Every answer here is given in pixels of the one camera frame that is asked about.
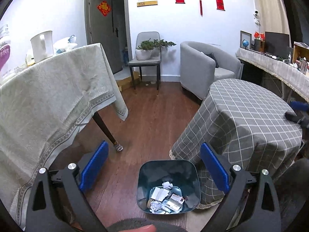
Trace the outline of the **white tissue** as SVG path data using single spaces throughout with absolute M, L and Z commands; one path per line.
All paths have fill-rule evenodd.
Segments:
M 172 190 L 173 189 L 173 184 L 169 181 L 163 182 L 162 183 L 162 188 L 165 190 Z
M 165 214 L 166 212 L 162 209 L 162 203 L 157 200 L 151 200 L 149 203 L 149 210 L 152 214 Z

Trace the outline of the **dark grey door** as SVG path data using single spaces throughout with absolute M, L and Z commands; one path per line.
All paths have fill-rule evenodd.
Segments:
M 97 9 L 107 1 L 112 11 L 105 17 Z M 128 61 L 124 0 L 84 0 L 87 44 L 101 43 L 113 73 Z

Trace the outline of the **black handbag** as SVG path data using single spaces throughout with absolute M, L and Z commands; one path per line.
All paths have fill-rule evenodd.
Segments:
M 215 61 L 215 68 L 219 68 L 218 62 L 217 62 L 214 54 L 213 53 L 209 53 L 209 54 L 206 54 L 206 55 Z

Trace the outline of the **dark wooden table leg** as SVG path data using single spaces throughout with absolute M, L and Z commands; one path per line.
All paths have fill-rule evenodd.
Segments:
M 110 130 L 105 125 L 104 121 L 102 120 L 101 116 L 98 112 L 95 112 L 93 115 L 93 120 L 97 124 L 97 126 L 101 129 L 101 131 L 105 134 L 108 140 L 113 144 L 113 147 L 117 152 L 123 151 L 123 146 L 114 138 Z

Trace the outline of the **grey dining chair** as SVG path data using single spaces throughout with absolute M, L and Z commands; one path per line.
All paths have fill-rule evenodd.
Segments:
M 159 39 L 160 40 L 160 34 L 158 32 L 140 32 L 137 35 L 136 39 L 136 48 L 137 46 L 144 40 L 154 40 Z M 128 62 L 128 67 L 130 70 L 130 75 L 132 77 L 133 82 L 133 88 L 136 91 L 136 86 L 134 84 L 134 75 L 133 75 L 133 68 L 138 67 L 140 72 L 140 79 L 143 79 L 143 73 L 142 73 L 142 67 L 156 67 L 156 87 L 157 87 L 157 94 L 159 94 L 159 86 L 161 81 L 161 49 L 159 49 L 159 53 L 156 56 L 151 55 L 151 58 L 149 60 L 137 60 L 134 56 L 134 59 L 132 59 L 130 62 Z

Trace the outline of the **grey checked tablecloth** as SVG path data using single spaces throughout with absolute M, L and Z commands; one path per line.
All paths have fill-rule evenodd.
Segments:
M 285 118 L 290 110 L 282 98 L 247 81 L 226 78 L 210 85 L 169 153 L 171 159 L 196 166 L 201 186 L 199 209 L 215 206 L 224 196 L 202 162 L 201 145 L 207 143 L 247 171 L 266 169 L 276 180 L 292 165 L 301 147 L 301 127 Z

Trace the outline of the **cardboard box on floor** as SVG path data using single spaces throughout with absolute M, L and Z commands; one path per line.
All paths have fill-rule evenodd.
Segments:
M 134 84 L 137 85 L 140 83 L 140 74 L 137 71 L 133 72 L 134 75 Z M 132 77 L 129 74 L 127 77 L 123 78 L 123 79 L 117 79 L 116 80 L 117 86 L 119 88 L 119 90 L 122 92 L 124 90 L 127 90 L 131 87 L 133 87 L 133 82 L 132 82 Z

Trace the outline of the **black monitor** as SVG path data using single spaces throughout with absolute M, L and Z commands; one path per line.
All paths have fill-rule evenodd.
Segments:
M 268 54 L 287 58 L 290 48 L 290 36 L 277 32 L 265 32 L 265 52 Z

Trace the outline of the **beige curtain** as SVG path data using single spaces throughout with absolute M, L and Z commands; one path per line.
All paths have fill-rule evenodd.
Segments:
M 260 32 L 290 34 L 283 0 L 255 0 Z

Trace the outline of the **right red hanging scroll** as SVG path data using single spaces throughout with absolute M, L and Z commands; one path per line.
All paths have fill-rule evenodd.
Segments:
M 216 0 L 216 6 L 218 10 L 225 11 L 223 0 Z

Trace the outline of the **red white memory card package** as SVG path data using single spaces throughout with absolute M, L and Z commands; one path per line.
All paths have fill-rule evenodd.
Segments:
M 166 207 L 171 212 L 179 213 L 183 208 L 184 198 L 181 195 L 173 193 L 165 202 Z

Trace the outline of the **dark teal trash bin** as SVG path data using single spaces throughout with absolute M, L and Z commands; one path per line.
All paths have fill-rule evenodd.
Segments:
M 182 214 L 196 209 L 201 190 L 195 166 L 186 160 L 144 163 L 139 170 L 136 199 L 148 214 Z

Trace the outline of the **white box with qr label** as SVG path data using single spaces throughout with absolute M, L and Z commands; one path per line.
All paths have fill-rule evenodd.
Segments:
M 169 195 L 169 192 L 164 188 L 155 187 L 150 191 L 150 198 L 162 202 Z

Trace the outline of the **white electric kettle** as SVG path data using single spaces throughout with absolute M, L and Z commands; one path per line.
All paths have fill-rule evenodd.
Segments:
M 42 32 L 30 39 L 35 63 L 54 55 L 52 31 Z

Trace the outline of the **small blue globe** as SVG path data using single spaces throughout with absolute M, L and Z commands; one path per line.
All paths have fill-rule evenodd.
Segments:
M 242 45 L 243 45 L 243 47 L 244 47 L 245 49 L 247 49 L 248 46 L 249 46 L 249 42 L 248 42 L 246 39 L 244 39 L 244 40 L 242 41 Z

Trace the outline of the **long side table beige cloth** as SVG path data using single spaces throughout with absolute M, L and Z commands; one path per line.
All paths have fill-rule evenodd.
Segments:
M 243 48 L 237 50 L 236 57 L 276 77 L 308 102 L 308 76 L 296 68 L 259 52 Z

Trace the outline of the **small red flags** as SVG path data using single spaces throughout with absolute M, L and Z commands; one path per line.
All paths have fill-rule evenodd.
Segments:
M 254 37 L 255 37 L 255 39 L 265 41 L 265 34 L 264 33 L 255 32 Z

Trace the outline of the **red fu door sticker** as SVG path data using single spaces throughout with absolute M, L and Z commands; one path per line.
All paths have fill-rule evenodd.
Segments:
M 107 16 L 111 11 L 112 7 L 109 5 L 107 1 L 102 1 L 98 6 L 97 9 L 102 13 L 103 16 Z

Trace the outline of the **picture frame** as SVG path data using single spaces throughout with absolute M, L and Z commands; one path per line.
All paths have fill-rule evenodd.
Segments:
M 245 31 L 240 31 L 240 48 L 243 49 L 251 49 L 251 42 L 252 42 L 252 34 L 245 32 Z

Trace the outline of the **potted green plant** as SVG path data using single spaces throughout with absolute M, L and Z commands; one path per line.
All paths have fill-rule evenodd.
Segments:
M 135 58 L 142 61 L 149 60 L 154 49 L 161 49 L 162 47 L 169 48 L 173 46 L 176 46 L 176 43 L 172 41 L 165 41 L 164 39 L 144 40 L 137 46 Z

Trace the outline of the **wooden shelf organizer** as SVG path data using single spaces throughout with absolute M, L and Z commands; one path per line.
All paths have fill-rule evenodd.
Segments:
M 304 75 L 308 74 L 308 44 L 294 42 L 292 66 Z

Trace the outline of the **beige tablecloth on dining table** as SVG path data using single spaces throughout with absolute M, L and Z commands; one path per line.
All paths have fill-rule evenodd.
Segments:
M 69 147 L 95 112 L 128 108 L 100 43 L 45 59 L 1 86 L 1 201 L 24 227 L 40 168 Z

